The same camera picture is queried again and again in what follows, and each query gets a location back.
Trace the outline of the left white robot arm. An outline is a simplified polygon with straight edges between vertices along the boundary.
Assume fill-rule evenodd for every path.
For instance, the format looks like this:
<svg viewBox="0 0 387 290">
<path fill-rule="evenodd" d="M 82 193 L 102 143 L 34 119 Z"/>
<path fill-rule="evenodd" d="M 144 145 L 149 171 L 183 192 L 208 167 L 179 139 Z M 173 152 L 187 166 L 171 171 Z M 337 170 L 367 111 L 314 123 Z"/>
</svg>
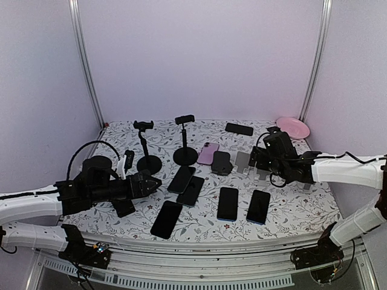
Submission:
<svg viewBox="0 0 387 290">
<path fill-rule="evenodd" d="M 109 202 L 117 216 L 135 212 L 133 200 L 155 193 L 162 181 L 142 170 L 127 175 L 131 163 L 125 158 L 113 170 L 105 156 L 86 159 L 73 179 L 32 192 L 1 196 L 1 245 L 32 247 L 67 253 L 77 262 L 85 262 L 90 250 L 82 234 L 73 225 L 43 227 L 22 220 L 42 216 L 68 216 L 87 211 L 101 202 Z"/>
</svg>

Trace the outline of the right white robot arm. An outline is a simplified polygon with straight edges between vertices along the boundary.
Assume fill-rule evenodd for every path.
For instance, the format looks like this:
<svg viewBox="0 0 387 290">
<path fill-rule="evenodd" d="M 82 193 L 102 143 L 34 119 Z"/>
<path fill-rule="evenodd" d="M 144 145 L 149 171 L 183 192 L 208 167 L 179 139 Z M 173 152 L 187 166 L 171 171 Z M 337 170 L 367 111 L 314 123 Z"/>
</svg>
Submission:
<svg viewBox="0 0 387 290">
<path fill-rule="evenodd" d="M 328 226 L 313 249 L 317 263 L 326 263 L 336 250 L 362 234 L 369 233 L 386 222 L 386 156 L 368 160 L 345 152 L 329 155 L 319 151 L 298 154 L 295 150 L 280 154 L 272 149 L 253 147 L 249 164 L 277 176 L 288 185 L 294 181 L 304 184 L 317 182 L 362 185 L 378 190 L 378 194 L 350 216 Z"/>
</svg>

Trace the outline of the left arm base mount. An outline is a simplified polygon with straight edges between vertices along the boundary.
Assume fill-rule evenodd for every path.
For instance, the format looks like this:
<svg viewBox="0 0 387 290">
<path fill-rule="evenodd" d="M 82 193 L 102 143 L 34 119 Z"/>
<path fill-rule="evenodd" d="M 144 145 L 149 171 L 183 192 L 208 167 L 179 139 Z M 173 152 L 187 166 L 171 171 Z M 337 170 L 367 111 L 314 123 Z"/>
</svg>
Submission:
<svg viewBox="0 0 387 290">
<path fill-rule="evenodd" d="M 67 246 L 59 251 L 60 259 L 99 269 L 108 268 L 112 254 L 108 244 L 97 242 L 89 246 L 75 225 L 62 224 L 61 228 L 65 231 Z"/>
</svg>

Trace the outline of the white folding stand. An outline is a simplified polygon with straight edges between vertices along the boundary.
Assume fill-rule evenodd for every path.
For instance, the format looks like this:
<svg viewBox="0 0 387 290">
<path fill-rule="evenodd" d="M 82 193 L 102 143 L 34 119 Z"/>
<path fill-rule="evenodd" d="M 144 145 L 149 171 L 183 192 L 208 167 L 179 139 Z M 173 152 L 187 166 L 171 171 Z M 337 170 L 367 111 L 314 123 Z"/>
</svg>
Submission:
<svg viewBox="0 0 387 290">
<path fill-rule="evenodd" d="M 253 179 L 258 183 L 268 183 L 270 182 L 270 174 L 271 172 L 263 169 L 254 169 Z"/>
</svg>

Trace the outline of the blue-edged phone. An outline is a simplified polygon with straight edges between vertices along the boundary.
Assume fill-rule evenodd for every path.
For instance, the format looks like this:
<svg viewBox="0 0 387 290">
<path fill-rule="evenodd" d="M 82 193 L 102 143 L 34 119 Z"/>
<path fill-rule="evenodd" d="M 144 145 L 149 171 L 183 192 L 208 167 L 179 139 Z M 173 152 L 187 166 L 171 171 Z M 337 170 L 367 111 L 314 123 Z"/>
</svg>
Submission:
<svg viewBox="0 0 387 290">
<path fill-rule="evenodd" d="M 249 222 L 265 225 L 271 195 L 268 192 L 255 190 L 252 194 L 246 219 Z"/>
<path fill-rule="evenodd" d="M 238 216 L 238 189 L 230 187 L 221 187 L 217 219 L 222 221 L 236 221 Z"/>
</svg>

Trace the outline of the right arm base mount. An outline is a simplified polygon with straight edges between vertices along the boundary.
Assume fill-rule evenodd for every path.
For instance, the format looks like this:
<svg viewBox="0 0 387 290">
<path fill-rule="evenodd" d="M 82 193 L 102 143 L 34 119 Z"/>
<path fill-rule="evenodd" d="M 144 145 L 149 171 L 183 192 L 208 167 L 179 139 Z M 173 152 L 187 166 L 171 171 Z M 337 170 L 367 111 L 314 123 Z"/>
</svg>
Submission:
<svg viewBox="0 0 387 290">
<path fill-rule="evenodd" d="M 312 270 L 311 276 L 320 284 L 331 283 L 342 266 L 344 253 L 341 246 L 335 245 L 327 236 L 317 241 L 316 246 L 299 247 L 290 254 L 290 261 L 296 269 L 305 269 L 332 263 L 327 268 Z"/>
</svg>

